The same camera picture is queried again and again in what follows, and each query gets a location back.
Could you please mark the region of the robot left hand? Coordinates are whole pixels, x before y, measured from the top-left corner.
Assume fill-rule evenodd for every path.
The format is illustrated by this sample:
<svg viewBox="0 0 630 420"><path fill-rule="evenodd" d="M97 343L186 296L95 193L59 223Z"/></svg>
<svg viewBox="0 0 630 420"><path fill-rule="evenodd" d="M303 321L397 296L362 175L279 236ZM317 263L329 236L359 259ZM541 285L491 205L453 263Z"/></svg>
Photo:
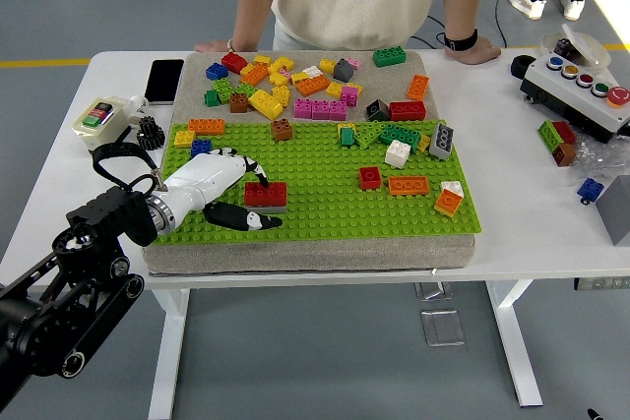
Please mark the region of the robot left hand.
<svg viewBox="0 0 630 420"><path fill-rule="evenodd" d="M162 191L147 198L157 232L168 234L192 210L200 210L207 222L233 230L253 231L280 227L278 217L261 215L219 197L247 172L255 174L267 187L269 181L260 164L234 149L212 150L191 158L163 183Z"/></svg>

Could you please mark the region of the person's left hand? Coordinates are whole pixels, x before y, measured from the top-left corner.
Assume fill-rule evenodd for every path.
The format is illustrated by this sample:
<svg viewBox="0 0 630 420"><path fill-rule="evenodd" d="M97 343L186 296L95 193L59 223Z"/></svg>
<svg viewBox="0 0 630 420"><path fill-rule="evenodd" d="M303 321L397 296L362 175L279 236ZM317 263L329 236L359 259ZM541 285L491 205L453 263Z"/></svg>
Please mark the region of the person's left hand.
<svg viewBox="0 0 630 420"><path fill-rule="evenodd" d="M450 59L453 59L465 65L479 65L498 58L502 50L493 46L485 37L480 38L475 46L465 51L453 51L449 48L444 49L444 53Z"/></svg>

